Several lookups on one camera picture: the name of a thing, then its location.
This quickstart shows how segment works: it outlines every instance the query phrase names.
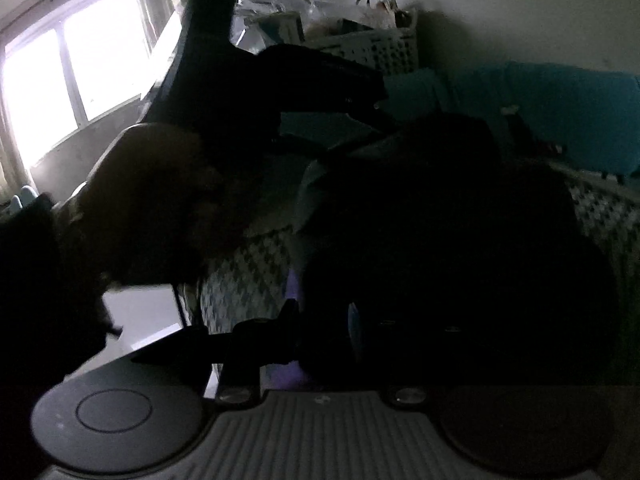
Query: gray wall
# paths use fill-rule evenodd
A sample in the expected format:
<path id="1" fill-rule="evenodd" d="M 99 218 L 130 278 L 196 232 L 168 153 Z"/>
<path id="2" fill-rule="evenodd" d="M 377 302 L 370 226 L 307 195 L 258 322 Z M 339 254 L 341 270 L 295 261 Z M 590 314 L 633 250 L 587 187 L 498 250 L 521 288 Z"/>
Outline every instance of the gray wall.
<path id="1" fill-rule="evenodd" d="M 423 65 L 454 72 L 513 59 L 640 73 L 640 0 L 398 2 L 426 11 L 418 29 Z"/>
<path id="2" fill-rule="evenodd" d="M 140 102 L 135 100 L 96 119 L 86 128 L 67 137 L 31 168 L 40 193 L 49 193 L 58 202 L 71 196 L 82 184 L 111 141 L 135 124 Z"/>

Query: window pane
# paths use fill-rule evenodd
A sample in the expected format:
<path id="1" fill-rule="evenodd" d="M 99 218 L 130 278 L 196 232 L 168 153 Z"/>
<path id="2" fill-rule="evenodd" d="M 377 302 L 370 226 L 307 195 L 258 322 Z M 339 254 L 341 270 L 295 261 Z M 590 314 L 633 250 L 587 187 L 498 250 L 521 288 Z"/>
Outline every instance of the window pane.
<path id="1" fill-rule="evenodd" d="M 100 0 L 76 12 L 65 39 L 89 120 L 140 92 L 147 53 L 136 0 Z"/>
<path id="2" fill-rule="evenodd" d="M 31 166 L 78 127 L 56 32 L 46 32 L 7 57 L 2 78 L 12 130 L 24 163 Z"/>

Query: houndstooth fabric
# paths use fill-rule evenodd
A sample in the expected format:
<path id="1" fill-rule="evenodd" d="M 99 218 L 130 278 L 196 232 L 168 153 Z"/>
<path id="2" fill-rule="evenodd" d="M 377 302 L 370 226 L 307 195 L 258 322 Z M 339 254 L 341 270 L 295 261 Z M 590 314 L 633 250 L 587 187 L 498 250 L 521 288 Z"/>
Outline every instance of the houndstooth fabric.
<path id="1" fill-rule="evenodd" d="M 622 326 L 605 383 L 640 384 L 640 203 L 568 177 L 583 234 L 606 255 L 618 285 Z"/>
<path id="2" fill-rule="evenodd" d="M 289 228 L 251 238 L 221 262 L 212 262 L 202 284 L 200 307 L 210 333 L 230 332 L 255 317 L 274 318 L 289 270 Z"/>

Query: black sleeve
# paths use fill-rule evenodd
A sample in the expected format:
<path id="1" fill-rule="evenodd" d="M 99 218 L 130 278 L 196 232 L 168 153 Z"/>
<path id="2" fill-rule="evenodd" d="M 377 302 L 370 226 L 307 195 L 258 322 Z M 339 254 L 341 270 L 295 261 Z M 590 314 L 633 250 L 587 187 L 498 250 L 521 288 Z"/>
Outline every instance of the black sleeve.
<path id="1" fill-rule="evenodd" d="M 0 224 L 0 471 L 34 478 L 46 460 L 33 442 L 38 398 L 104 347 L 104 332 L 84 324 L 65 301 L 60 254 L 41 196 Z"/>

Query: window mullion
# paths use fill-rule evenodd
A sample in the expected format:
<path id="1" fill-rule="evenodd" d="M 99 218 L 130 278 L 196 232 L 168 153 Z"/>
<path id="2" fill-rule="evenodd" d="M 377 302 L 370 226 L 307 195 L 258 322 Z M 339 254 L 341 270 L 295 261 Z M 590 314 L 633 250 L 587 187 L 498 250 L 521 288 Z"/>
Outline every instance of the window mullion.
<path id="1" fill-rule="evenodd" d="M 78 82 L 76 81 L 74 69 L 71 65 L 71 56 L 69 55 L 69 49 L 66 47 L 65 31 L 62 22 L 58 22 L 56 24 L 55 31 L 58 35 L 58 45 L 60 46 L 60 61 L 62 62 L 62 72 L 65 75 L 66 91 L 69 94 L 71 108 L 74 111 L 74 116 L 76 118 L 78 128 L 83 128 L 87 126 L 89 121 L 86 118 L 86 111 L 84 110 L 82 98 L 80 97 Z"/>

